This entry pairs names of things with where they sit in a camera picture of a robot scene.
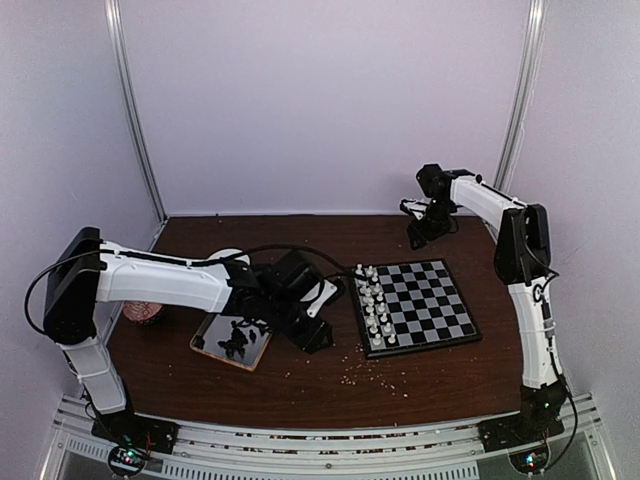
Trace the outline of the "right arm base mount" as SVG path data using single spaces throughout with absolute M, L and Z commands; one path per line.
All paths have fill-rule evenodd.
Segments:
M 477 428 L 486 453 L 506 451 L 511 467 L 528 477 L 547 470 L 552 460 L 549 440 L 565 431 L 558 419 L 545 426 L 531 426 L 520 414 L 484 420 Z

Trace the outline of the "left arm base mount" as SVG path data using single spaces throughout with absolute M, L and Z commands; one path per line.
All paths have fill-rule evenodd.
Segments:
M 114 418 L 96 414 L 91 434 L 113 443 L 107 466 L 117 478 L 130 479 L 159 466 L 159 454 L 172 454 L 178 431 L 178 424 L 171 421 L 137 414 L 116 414 Z

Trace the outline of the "aluminium front rail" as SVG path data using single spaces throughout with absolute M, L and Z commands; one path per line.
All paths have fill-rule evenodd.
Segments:
M 562 409 L 564 432 L 488 451 L 479 418 L 357 429 L 274 429 L 177 421 L 171 453 L 142 479 L 520 479 L 515 462 L 547 447 L 545 479 L 619 479 L 591 395 Z

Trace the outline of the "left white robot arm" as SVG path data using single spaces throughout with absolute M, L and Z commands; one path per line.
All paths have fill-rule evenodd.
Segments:
M 127 390 L 94 323 L 98 303 L 145 302 L 256 319 L 314 353 L 331 327 L 320 310 L 338 294 L 305 257 L 288 246 L 274 264 L 255 265 L 229 248 L 206 259 L 131 250 L 81 229 L 47 278 L 43 330 L 65 353 L 106 429 L 123 444 L 137 442 L 144 424 L 130 410 Z

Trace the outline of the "black grey chessboard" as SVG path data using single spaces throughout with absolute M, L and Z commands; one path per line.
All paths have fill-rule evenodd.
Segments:
M 357 264 L 351 272 L 350 290 L 366 359 L 482 339 L 444 260 Z

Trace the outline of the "aluminium frame post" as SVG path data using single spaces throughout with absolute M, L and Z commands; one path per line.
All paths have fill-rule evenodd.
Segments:
M 104 2 L 107 28 L 109 31 L 114 57 L 119 75 L 120 88 L 125 105 L 126 122 L 131 134 L 134 152 L 139 164 L 143 183 L 151 200 L 156 218 L 160 223 L 167 219 L 166 209 L 161 199 L 159 186 L 143 132 L 141 117 L 135 98 L 133 79 L 126 48 L 126 39 L 122 24 L 121 6 L 117 0 Z
M 515 93 L 494 177 L 494 186 L 501 191 L 507 191 L 511 184 L 524 140 L 526 114 L 534 96 L 541 59 L 546 10 L 547 2 L 544 0 L 529 2 Z

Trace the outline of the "red patterned bowl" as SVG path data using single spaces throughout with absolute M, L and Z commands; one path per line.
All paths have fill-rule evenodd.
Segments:
M 123 304 L 123 314 L 127 320 L 139 326 L 156 324 L 162 314 L 163 305 L 149 302 L 127 301 Z

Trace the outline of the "right aluminium frame post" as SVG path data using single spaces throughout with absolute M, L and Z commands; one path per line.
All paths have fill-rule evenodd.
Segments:
M 534 96 L 541 59 L 546 10 L 547 2 L 544 0 L 529 2 L 515 93 L 494 177 L 494 186 L 501 191 L 507 191 L 511 184 L 524 140 L 526 114 Z

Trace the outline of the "wooden rimmed black tray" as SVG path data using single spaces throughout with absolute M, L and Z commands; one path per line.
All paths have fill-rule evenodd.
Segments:
M 253 372 L 271 337 L 271 330 L 262 320 L 208 314 L 189 347 L 196 353 Z

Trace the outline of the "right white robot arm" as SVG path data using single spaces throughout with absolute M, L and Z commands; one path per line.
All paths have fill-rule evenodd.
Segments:
M 547 211 L 508 196 L 466 169 L 426 164 L 416 180 L 425 198 L 400 203 L 401 211 L 411 217 L 407 235 L 413 250 L 449 233 L 460 208 L 498 233 L 494 270 L 511 296 L 523 353 L 521 407 L 512 430 L 519 440 L 533 441 L 550 428 L 568 396 L 548 293 L 559 273 L 551 268 Z

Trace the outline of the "white ceramic bowl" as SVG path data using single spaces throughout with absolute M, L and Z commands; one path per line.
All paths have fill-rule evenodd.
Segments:
M 250 257 L 243 250 L 237 248 L 225 248 L 217 250 L 208 257 L 208 260 L 218 259 L 242 261 L 247 265 L 251 263 Z

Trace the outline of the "left aluminium frame post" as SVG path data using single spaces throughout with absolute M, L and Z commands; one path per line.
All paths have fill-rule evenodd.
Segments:
M 160 223 L 167 219 L 166 209 L 161 199 L 159 186 L 143 132 L 141 117 L 135 98 L 133 79 L 126 48 L 126 39 L 122 24 L 121 6 L 117 0 L 104 2 L 107 28 L 109 31 L 114 57 L 119 75 L 120 88 L 125 105 L 126 122 L 131 134 L 134 152 L 139 164 L 143 183 L 151 200 L 156 218 Z

